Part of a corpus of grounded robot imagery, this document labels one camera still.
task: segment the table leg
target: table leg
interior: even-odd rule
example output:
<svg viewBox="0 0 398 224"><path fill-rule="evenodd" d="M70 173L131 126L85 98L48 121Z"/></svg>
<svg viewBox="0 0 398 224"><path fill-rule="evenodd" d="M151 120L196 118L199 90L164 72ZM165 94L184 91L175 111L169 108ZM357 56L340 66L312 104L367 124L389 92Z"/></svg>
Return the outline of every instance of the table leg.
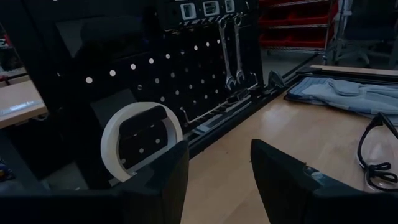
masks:
<svg viewBox="0 0 398 224"><path fill-rule="evenodd" d="M0 157L4 159L6 165L12 170L18 182L26 190L43 191L44 186L37 180L36 176L29 169L17 149L7 137L4 130L0 129Z"/></svg>
<svg viewBox="0 0 398 224"><path fill-rule="evenodd" d="M396 37L394 41L394 46L392 47L390 61L388 63L388 69L393 70L395 68L397 59L398 59L398 37Z"/></svg>

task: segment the tape roll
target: tape roll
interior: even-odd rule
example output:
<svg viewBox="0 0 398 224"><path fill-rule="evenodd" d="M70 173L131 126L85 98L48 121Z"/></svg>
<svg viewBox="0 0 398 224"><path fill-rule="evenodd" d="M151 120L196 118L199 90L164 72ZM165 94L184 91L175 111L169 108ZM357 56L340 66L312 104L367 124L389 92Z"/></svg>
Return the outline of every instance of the tape roll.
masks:
<svg viewBox="0 0 398 224"><path fill-rule="evenodd" d="M162 120L167 131L167 146L145 158L127 171L119 159L119 127L123 121L155 106L163 106L167 114L167 118ZM125 182L136 173L136 170L151 163L182 140L183 136L180 122L173 111L168 107L154 102L132 103L115 113L106 124L101 138L101 157L107 170L109 170L116 179Z"/></svg>

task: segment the combination wrench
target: combination wrench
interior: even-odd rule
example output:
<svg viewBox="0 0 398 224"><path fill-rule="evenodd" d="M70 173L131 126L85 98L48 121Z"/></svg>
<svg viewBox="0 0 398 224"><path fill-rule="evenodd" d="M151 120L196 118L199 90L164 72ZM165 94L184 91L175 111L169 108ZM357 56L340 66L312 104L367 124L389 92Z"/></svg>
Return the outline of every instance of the combination wrench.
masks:
<svg viewBox="0 0 398 224"><path fill-rule="evenodd" d="M234 31L235 31L235 44L236 44L236 80L239 84L242 84L244 81L244 73L242 71L242 63L241 63L241 45L239 39L239 26L242 23L242 15L238 14L234 18Z"/></svg>
<svg viewBox="0 0 398 224"><path fill-rule="evenodd" d="M232 85L236 85L236 80L231 74L231 68L229 67L229 58L228 52L226 48L226 41L225 41L225 27L226 27L226 20L220 19L218 21L218 30L220 31L220 38L221 38L221 45L223 47L223 54L224 54L224 62L225 62L225 70L226 70L226 88L228 90L232 90Z"/></svg>

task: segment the pegboard hole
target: pegboard hole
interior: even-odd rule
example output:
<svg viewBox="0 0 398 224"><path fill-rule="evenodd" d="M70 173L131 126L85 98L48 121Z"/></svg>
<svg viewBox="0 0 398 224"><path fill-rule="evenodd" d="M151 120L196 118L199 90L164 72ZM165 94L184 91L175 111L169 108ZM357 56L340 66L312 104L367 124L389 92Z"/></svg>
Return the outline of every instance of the pegboard hole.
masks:
<svg viewBox="0 0 398 224"><path fill-rule="evenodd" d="M87 77L87 78L86 78L86 82L87 82L88 84L93 83L93 78Z"/></svg>

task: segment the wooden workbench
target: wooden workbench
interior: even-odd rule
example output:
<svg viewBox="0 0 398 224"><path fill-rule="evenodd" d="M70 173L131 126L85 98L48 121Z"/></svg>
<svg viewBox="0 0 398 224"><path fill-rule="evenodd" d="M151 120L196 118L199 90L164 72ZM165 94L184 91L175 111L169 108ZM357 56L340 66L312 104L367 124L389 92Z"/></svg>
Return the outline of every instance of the wooden workbench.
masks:
<svg viewBox="0 0 398 224"><path fill-rule="evenodd" d="M41 103L11 114L0 116L0 129L47 112L47 108L32 81L27 80L0 88L0 110L36 100Z"/></svg>
<svg viewBox="0 0 398 224"><path fill-rule="evenodd" d="M391 75L395 72L377 71ZM332 178L369 190L356 150L370 119L325 106L285 101L283 96L265 105L190 161L183 224L269 223L250 163L251 139L256 138ZM398 140L382 127L369 134L363 151L375 144L394 149ZM395 173L397 165L393 164Z"/></svg>

